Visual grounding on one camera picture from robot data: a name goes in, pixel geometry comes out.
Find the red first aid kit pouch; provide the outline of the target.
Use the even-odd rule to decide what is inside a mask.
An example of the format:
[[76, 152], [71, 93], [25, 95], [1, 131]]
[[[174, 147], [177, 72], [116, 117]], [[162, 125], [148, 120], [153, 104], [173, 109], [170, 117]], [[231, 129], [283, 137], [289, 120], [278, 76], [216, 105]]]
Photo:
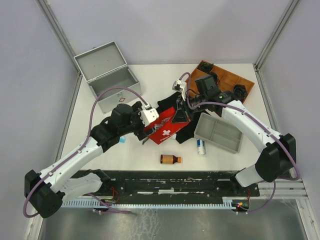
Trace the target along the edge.
[[157, 120], [144, 128], [147, 137], [160, 145], [190, 123], [188, 120], [173, 123], [175, 113], [174, 107], [161, 112]]

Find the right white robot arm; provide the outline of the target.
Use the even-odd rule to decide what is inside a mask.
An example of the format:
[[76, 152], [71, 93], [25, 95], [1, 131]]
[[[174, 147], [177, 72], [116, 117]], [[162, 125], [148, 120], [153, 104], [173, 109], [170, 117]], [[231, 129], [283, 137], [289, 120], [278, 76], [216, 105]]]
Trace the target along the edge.
[[206, 75], [195, 83], [198, 93], [189, 97], [190, 80], [181, 78], [173, 83], [172, 89], [180, 95], [176, 101], [173, 123], [188, 123], [196, 112], [208, 110], [231, 123], [240, 130], [257, 148], [257, 162], [238, 171], [229, 183], [231, 193], [236, 196], [247, 191], [248, 186], [276, 180], [290, 169], [297, 168], [296, 140], [291, 134], [283, 135], [266, 126], [254, 117], [228, 90], [221, 91], [215, 77]]

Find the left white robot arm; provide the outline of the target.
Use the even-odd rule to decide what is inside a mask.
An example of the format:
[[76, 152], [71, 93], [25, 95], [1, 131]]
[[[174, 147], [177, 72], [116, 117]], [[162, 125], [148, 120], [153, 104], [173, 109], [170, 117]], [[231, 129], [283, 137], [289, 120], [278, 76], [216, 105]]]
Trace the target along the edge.
[[36, 172], [30, 170], [24, 176], [23, 214], [27, 218], [48, 218], [63, 203], [85, 194], [97, 192], [106, 195], [111, 189], [108, 176], [101, 170], [91, 170], [87, 175], [73, 178], [87, 163], [99, 157], [127, 134], [139, 140], [146, 138], [145, 128], [159, 117], [151, 105], [137, 101], [134, 105], [118, 104], [111, 115], [98, 125], [89, 126], [84, 141], [54, 164]]

